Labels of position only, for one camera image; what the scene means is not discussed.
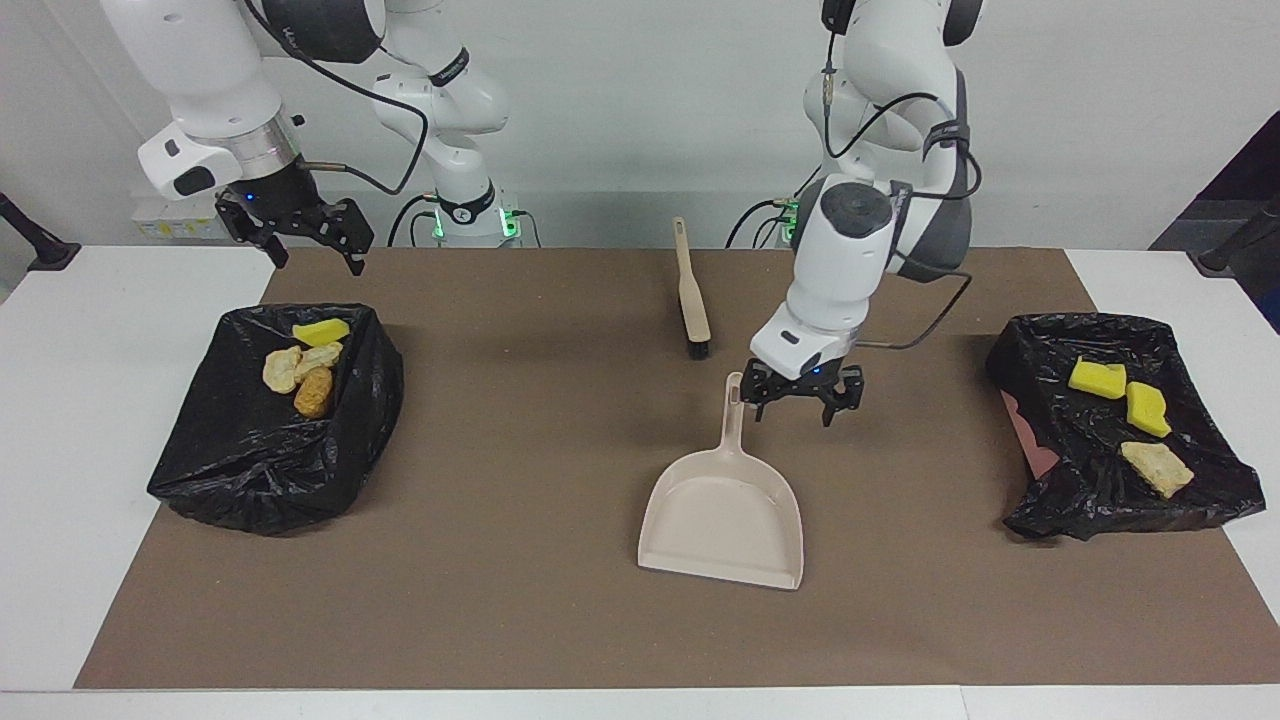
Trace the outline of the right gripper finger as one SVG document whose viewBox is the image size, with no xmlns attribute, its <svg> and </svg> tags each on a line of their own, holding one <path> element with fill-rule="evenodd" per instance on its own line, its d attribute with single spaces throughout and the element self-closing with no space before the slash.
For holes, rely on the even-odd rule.
<svg viewBox="0 0 1280 720">
<path fill-rule="evenodd" d="M 269 225 L 252 227 L 244 233 L 243 241 L 265 252 L 278 270 L 287 266 L 289 252 Z"/>
<path fill-rule="evenodd" d="M 365 255 L 374 238 L 371 225 L 353 199 L 320 206 L 320 245 L 338 252 L 351 275 L 362 275 Z"/>
</svg>

